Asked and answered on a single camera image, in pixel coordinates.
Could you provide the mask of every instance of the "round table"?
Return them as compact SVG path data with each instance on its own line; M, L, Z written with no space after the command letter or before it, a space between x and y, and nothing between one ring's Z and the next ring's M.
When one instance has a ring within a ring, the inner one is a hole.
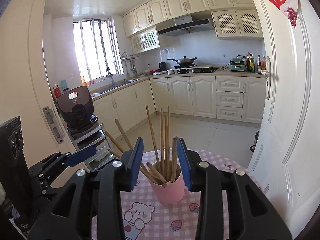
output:
M238 163L215 153L191 149L199 154L203 161L213 164L222 171L234 172L241 167ZM142 162L154 163L155 152L143 154ZM257 184L255 178L246 173ZM229 238L229 217L227 194L222 191L224 212L224 239ZM148 179L140 172L137 186L132 192L121 192L124 232L127 240L179 239L194 240L198 224L200 192L189 192L185 187L185 196L176 204L162 204L153 193ZM131 214L143 213L142 219ZM97 217L92 218L92 239L97 239Z

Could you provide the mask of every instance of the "green appliance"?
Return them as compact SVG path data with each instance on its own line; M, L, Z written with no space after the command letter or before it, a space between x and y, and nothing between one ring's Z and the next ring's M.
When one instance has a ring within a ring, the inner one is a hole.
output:
M243 59L243 56L241 56L240 54L237 57L230 60L231 71L245 71L245 69L246 67L245 67L244 59Z

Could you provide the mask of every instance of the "drawer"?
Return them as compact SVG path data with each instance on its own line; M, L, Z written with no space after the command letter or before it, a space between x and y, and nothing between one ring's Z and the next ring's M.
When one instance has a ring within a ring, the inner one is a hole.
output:
M217 91L243 92L243 77L217 76Z
M217 106L217 118L241 121L242 108L231 106Z
M242 107L243 93L217 91L217 106Z

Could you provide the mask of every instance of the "pink cup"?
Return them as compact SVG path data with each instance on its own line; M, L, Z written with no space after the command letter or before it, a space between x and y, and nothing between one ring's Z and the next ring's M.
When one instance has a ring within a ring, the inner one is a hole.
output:
M177 173L176 173L176 180L174 183L169 184L167 187L162 187L161 185L154 184L153 182L150 182L150 185L153 189L153 191L156 194L157 199L163 203L163 204L175 204L182 200L184 196L184 181L181 173L181 169L179 164L177 164Z

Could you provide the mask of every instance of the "countertop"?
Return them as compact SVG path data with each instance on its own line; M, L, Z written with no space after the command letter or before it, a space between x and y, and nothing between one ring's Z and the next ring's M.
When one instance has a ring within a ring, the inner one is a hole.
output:
M156 79L156 78L166 78L166 77L192 77L192 76L234 76L234 77L256 77L256 78L266 78L263 74L258 74L258 73L250 73L250 72L232 72L230 70L223 70L221 69L217 69L215 72L213 73L186 73L186 74L172 74L172 75L168 75L167 73L165 74L161 74L161 75L148 75L148 76L140 76L136 79L138 79L135 82L129 83L129 84L125 84L121 87L117 87L114 89L111 89L103 94L100 95L94 95L94 97L92 97L92 100L95 101L99 98L102 98L104 96L110 95L116 91L119 91L121 89L130 87L132 85L138 84L140 82L143 82L145 80L148 79Z

